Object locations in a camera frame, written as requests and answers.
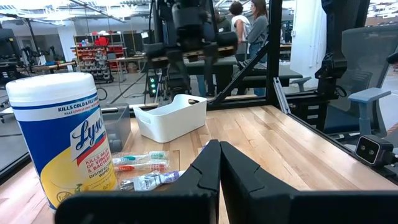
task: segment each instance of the desk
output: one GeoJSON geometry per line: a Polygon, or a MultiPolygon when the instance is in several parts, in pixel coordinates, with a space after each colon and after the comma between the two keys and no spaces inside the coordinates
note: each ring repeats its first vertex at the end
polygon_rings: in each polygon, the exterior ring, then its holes
{"type": "MultiPolygon", "coordinates": [[[[202,145],[219,139],[299,190],[398,190],[398,186],[273,106],[209,111],[206,126],[165,144],[142,137],[135,119],[131,120],[131,129],[124,151],[168,151],[172,169],[187,169],[202,145]]],[[[119,181],[129,175],[118,174],[119,181]]],[[[0,186],[0,220],[52,222],[53,214],[32,164],[0,186]]],[[[228,223],[222,194],[220,223],[228,223]]]]}
{"type": "Polygon", "coordinates": [[[139,54],[135,55],[132,57],[127,57],[127,58],[116,58],[116,59],[108,59],[107,61],[109,63],[116,62],[116,66],[118,68],[118,77],[119,77],[119,82],[124,82],[126,81],[126,76],[123,73],[123,68],[122,68],[122,62],[124,62],[124,66],[126,66],[126,62],[138,62],[138,70],[141,71],[141,67],[139,66],[140,62],[144,60],[146,61],[145,54],[139,54]]]}
{"type": "Polygon", "coordinates": [[[286,44],[286,45],[280,45],[279,46],[279,53],[280,54],[289,54],[292,52],[292,45],[291,44],[286,44]]]}
{"type": "MultiPolygon", "coordinates": [[[[67,67],[69,65],[72,65],[74,70],[76,67],[76,62],[65,62],[56,65],[34,65],[31,66],[30,69],[32,70],[32,72],[50,71],[51,74],[54,74],[54,70],[59,70],[60,68],[67,67]]],[[[24,68],[18,68],[18,72],[23,72],[24,70],[24,68]]]]}

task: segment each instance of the white shirt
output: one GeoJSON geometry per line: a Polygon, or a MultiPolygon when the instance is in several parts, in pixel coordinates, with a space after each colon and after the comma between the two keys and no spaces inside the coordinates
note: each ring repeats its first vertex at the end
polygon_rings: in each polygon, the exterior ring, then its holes
{"type": "MultiPolygon", "coordinates": [[[[231,31],[236,32],[236,27],[235,27],[235,23],[238,20],[242,20],[243,22],[243,34],[242,34],[242,41],[247,41],[247,36],[250,33],[251,30],[251,25],[250,25],[250,21],[249,19],[246,18],[246,16],[244,15],[238,15],[238,16],[234,16],[231,19],[231,31]]],[[[245,48],[246,48],[246,44],[243,43],[241,44],[242,46],[238,46],[238,50],[236,51],[237,54],[239,53],[244,53],[245,52],[245,48]]]]}

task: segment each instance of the toothpaste tube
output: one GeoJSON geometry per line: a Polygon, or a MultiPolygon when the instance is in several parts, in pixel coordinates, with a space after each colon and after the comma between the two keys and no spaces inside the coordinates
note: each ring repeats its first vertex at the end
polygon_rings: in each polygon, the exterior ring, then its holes
{"type": "Polygon", "coordinates": [[[116,172],[133,171],[133,170],[165,171],[167,168],[169,168],[169,162],[167,160],[153,159],[142,164],[134,164],[134,165],[128,164],[128,165],[115,166],[114,170],[116,172]]]}
{"type": "Polygon", "coordinates": [[[166,159],[166,158],[167,155],[166,152],[164,151],[151,151],[147,155],[114,157],[112,158],[112,162],[114,165],[119,166],[126,164],[137,164],[145,159],[166,159]]]}
{"type": "Polygon", "coordinates": [[[185,171],[173,171],[160,174],[159,171],[150,174],[122,180],[121,190],[150,191],[162,184],[175,182],[185,171]]]}

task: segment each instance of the white container lid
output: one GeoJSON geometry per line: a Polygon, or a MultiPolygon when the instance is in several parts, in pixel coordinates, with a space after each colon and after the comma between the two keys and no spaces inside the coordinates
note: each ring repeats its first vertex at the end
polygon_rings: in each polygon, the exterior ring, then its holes
{"type": "Polygon", "coordinates": [[[89,73],[59,73],[21,78],[6,85],[11,106],[61,103],[96,93],[89,73]]]}

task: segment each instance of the camera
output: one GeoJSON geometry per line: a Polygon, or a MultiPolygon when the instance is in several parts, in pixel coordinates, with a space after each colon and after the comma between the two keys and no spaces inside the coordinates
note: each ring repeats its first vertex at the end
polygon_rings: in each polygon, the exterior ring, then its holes
{"type": "Polygon", "coordinates": [[[394,146],[382,138],[374,135],[365,135],[359,138],[355,149],[355,156],[366,165],[382,167],[398,162],[398,155],[392,150],[394,146]]]}

